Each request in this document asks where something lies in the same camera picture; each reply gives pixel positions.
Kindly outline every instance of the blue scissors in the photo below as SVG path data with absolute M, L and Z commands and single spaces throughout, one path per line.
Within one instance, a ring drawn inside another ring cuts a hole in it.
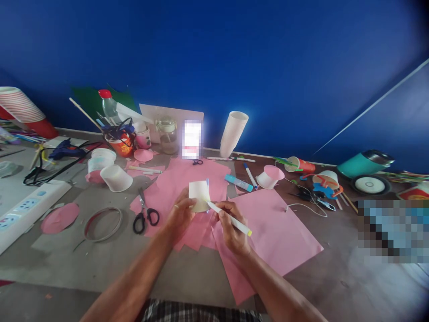
M 144 210 L 146 209 L 146 214 L 147 214 L 147 220 L 149 220 L 149 223 L 151 224 L 151 226 L 156 226 L 158 224 L 158 222 L 160 221 L 160 214 L 152 208 L 147 208 L 145 202 L 144 202 L 144 194 L 143 194 L 143 189 L 139 188 L 139 197 L 140 197 L 140 203 L 142 204 L 142 211 L 139 212 L 139 214 L 135 217 L 134 222 L 133 222 L 133 232 L 141 235 L 141 233 L 144 231 Z M 152 221 L 152 214 L 156 214 L 157 219 L 156 222 Z M 136 228 L 136 224 L 141 221 L 142 222 L 142 228 L 140 230 L 137 230 Z

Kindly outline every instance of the plaid shorts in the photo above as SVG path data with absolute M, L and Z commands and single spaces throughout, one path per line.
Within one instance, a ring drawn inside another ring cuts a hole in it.
M 149 299 L 136 321 L 262 322 L 262 316 L 254 311 Z

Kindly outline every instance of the red bottle cap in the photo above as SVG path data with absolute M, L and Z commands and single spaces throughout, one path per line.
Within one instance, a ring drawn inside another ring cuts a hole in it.
M 112 98 L 112 93 L 107 89 L 100 89 L 98 93 L 100 94 L 101 98 Z

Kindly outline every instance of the left hand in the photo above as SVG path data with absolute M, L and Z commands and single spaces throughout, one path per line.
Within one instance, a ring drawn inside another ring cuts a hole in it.
M 185 233 L 195 216 L 191 212 L 190 207 L 197 203 L 196 198 L 189 198 L 189 188 L 186 187 L 182 190 L 176 199 L 174 206 L 171 208 L 170 213 L 165 223 L 165 228 L 170 231 L 173 237 L 173 242 L 177 242 Z

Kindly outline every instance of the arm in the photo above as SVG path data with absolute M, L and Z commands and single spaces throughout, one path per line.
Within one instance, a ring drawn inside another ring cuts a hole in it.
M 151 239 L 147 250 L 98 297 L 81 322 L 135 320 L 174 242 L 184 233 L 195 215 L 189 210 L 195 200 L 189 199 L 188 194 L 185 188 L 171 209 L 167 222 Z
M 216 206 L 224 209 L 247 225 L 235 203 L 223 201 Z M 292 285 L 277 274 L 250 247 L 247 236 L 232 226 L 224 211 L 219 214 L 225 244 L 234 253 L 240 268 L 259 294 L 268 314 L 274 321 L 327 321 L 322 314 Z

